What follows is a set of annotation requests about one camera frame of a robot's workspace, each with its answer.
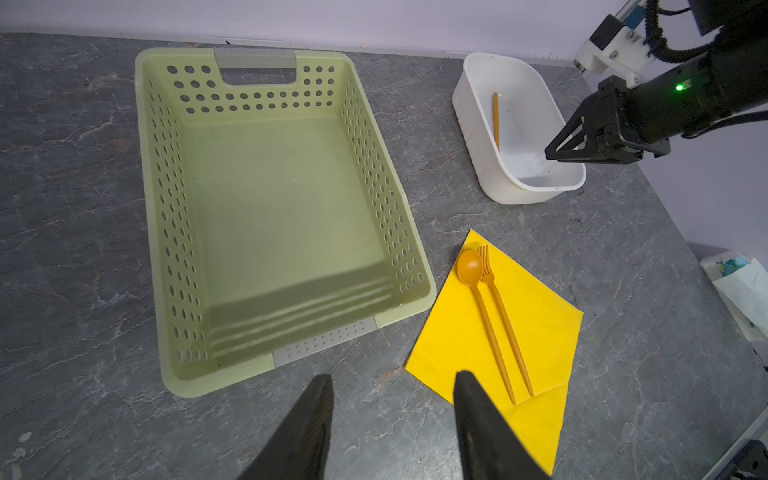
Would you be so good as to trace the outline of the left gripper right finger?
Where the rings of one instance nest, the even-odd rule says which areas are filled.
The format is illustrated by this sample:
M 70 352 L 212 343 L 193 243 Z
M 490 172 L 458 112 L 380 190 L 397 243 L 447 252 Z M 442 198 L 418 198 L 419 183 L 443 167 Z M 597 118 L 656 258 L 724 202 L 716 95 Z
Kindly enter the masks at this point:
M 453 398 L 465 479 L 550 478 L 525 449 L 472 372 L 456 374 Z

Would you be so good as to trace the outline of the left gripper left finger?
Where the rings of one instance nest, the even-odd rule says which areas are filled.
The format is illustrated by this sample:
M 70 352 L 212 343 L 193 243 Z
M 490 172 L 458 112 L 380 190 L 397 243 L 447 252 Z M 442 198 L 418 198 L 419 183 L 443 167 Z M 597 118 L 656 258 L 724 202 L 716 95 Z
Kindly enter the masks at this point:
M 331 376 L 315 376 L 238 479 L 323 479 L 333 408 Z

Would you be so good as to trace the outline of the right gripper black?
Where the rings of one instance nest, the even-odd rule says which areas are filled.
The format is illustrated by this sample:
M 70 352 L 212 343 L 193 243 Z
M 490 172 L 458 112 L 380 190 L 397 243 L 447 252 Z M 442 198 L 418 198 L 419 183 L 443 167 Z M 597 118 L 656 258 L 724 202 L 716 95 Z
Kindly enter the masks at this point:
M 554 161 L 591 161 L 605 164 L 632 164 L 646 153 L 654 157 L 671 152 L 668 139 L 649 142 L 632 124 L 627 113 L 629 89 L 618 76 L 600 82 L 597 100 L 586 98 L 564 127 L 545 147 L 545 156 Z

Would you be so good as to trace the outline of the yellow paper napkin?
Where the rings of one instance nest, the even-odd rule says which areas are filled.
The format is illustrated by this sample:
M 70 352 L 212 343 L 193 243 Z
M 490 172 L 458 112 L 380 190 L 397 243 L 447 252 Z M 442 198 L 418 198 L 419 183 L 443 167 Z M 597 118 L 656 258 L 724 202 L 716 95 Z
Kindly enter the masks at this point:
M 526 450 L 551 473 L 583 314 L 495 245 L 489 254 L 532 386 L 525 386 L 494 297 L 481 285 L 513 387 L 506 391 L 477 303 L 456 273 L 448 275 L 406 369 L 446 401 L 453 399 L 456 374 L 472 372 Z

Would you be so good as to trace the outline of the orange wooden fork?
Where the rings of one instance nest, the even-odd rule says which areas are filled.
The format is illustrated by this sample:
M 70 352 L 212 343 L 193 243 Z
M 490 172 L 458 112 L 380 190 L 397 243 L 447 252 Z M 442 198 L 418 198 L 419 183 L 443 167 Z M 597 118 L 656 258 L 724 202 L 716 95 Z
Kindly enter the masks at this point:
M 523 381 L 525 383 L 526 389 L 528 391 L 528 394 L 530 397 L 535 396 L 535 391 L 531 382 L 531 378 L 523 357 L 522 350 L 520 348 L 515 329 L 512 325 L 512 322 L 510 320 L 508 310 L 504 304 L 503 297 L 501 295 L 501 292 L 499 288 L 496 285 L 496 277 L 494 275 L 494 272 L 492 270 L 491 261 L 490 261 L 490 246 L 489 245 L 481 245 L 477 248 L 477 252 L 481 257 L 482 260 L 482 269 L 483 274 L 480 279 L 482 283 L 488 286 L 489 290 L 491 291 L 494 301 L 496 303 L 497 310 L 499 312 L 501 321 L 503 323 L 504 329 L 506 331 L 507 337 L 509 339 L 515 360 L 517 362 L 518 368 L 520 370 L 520 373 L 522 375 Z

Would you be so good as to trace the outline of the orange wooden spoon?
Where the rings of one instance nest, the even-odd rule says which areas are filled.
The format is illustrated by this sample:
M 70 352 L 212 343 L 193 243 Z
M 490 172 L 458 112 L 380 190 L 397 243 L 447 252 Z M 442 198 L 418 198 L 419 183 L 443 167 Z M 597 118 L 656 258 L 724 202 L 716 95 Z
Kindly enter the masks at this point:
M 483 263 L 480 254 L 477 251 L 471 249 L 463 250 L 457 259 L 456 272 L 459 281 L 470 289 L 474 297 L 480 314 L 481 322 L 506 393 L 511 403 L 515 405 L 516 397 L 508 375 L 506 363 L 504 361 L 503 354 L 501 353 L 499 342 L 495 335 L 492 322 L 488 315 L 486 304 L 479 289 L 479 284 L 481 283 L 481 278 L 484 274 Z

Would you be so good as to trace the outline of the green perforated plastic basket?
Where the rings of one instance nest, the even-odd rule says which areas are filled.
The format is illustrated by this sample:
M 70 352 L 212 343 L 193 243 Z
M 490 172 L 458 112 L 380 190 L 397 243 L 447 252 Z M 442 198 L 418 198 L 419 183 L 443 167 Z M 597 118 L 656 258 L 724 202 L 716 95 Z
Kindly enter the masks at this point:
M 428 310 L 436 285 L 353 61 L 135 63 L 162 380 L 194 398 Z

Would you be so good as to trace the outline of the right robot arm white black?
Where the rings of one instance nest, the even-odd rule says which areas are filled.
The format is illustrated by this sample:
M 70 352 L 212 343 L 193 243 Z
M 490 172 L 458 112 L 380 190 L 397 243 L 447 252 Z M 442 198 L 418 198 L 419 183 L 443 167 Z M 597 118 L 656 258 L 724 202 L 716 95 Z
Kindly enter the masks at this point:
M 645 6 L 650 54 L 671 69 L 633 89 L 602 81 L 545 149 L 549 160 L 631 164 L 670 152 L 670 138 L 694 139 L 728 126 L 764 121 L 767 112 L 767 4 L 692 1 L 701 33 L 716 37 L 686 50 L 669 47 L 658 2 Z

